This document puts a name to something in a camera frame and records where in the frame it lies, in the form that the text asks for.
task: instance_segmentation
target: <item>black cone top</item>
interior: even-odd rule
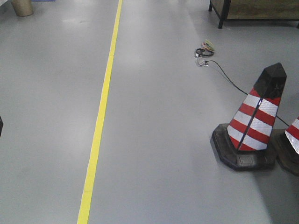
[[[265,68],[254,85],[262,98],[278,98],[282,96],[286,81],[286,73],[281,63]]]

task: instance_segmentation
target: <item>yellow floor line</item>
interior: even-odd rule
[[[93,196],[94,178],[97,170],[98,157],[100,152],[100,142],[102,138],[103,125],[104,125],[104,119],[106,114],[109,85],[110,85],[110,79],[112,73],[118,27],[119,27],[120,16],[121,16],[121,6],[122,6],[122,0],[119,0],[114,28],[113,28],[110,52],[109,52],[109,57],[108,57],[108,62],[106,67],[106,73],[105,73],[105,78],[103,83],[99,113],[98,113],[98,118],[97,118],[94,135],[93,135],[93,144],[90,152],[90,158],[89,158],[89,163],[88,163],[88,168],[86,173],[86,179],[85,179],[77,224],[88,223],[90,206],[91,206],[92,196]]]

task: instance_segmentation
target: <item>black cone base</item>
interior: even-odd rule
[[[299,176],[299,155],[290,144],[284,129],[272,131],[269,147],[276,150],[278,162],[282,168]]]
[[[219,124],[213,131],[212,139],[220,160],[234,170],[257,170],[273,168],[276,152],[272,148],[262,151],[241,152],[235,149],[231,142],[228,124]]]

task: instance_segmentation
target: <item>red stripe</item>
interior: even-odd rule
[[[259,98],[261,97],[254,88],[252,88],[252,90],[250,91],[249,94],[252,96],[255,96],[255,97],[259,97]],[[268,100],[269,102],[275,104],[276,106],[279,106],[281,97],[277,97],[274,99],[271,99],[271,98],[265,98],[265,99]]]
[[[239,148],[239,151],[256,151],[256,150],[252,147],[242,144],[241,147]]]
[[[297,129],[295,126],[289,126],[289,128],[286,131],[290,133],[294,138],[299,140],[299,129]]]
[[[242,104],[239,108],[239,111],[240,112],[243,112],[249,116],[252,116],[253,115],[253,112],[254,112],[255,108],[252,107],[252,106],[248,106],[247,104]]]
[[[259,98],[261,97],[254,88],[252,88],[252,90],[250,91],[249,94],[252,96],[255,96],[255,97],[259,97]]]
[[[274,99],[270,99],[270,98],[265,98],[265,99],[268,100],[269,102],[275,104],[276,106],[279,106],[281,97],[277,97],[277,98],[274,98]]]
[[[230,138],[230,140],[232,141],[232,143],[233,143],[233,145],[234,145],[234,147],[235,148],[238,148],[238,145],[239,145],[239,141],[238,140],[236,140],[236,139],[234,139],[233,137],[229,137]]]
[[[260,133],[252,128],[248,130],[247,135],[265,144],[268,144],[270,140],[270,136]]]
[[[257,110],[255,117],[270,126],[274,125],[275,117],[273,117],[261,110]]]
[[[242,124],[241,122],[235,120],[235,119],[232,119],[232,121],[230,122],[229,124],[230,126],[232,126],[234,129],[238,130],[239,132],[242,132],[244,133],[247,126]]]

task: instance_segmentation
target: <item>cable connector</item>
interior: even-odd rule
[[[197,64],[198,67],[209,66],[206,60],[202,56],[196,56],[195,63]]]

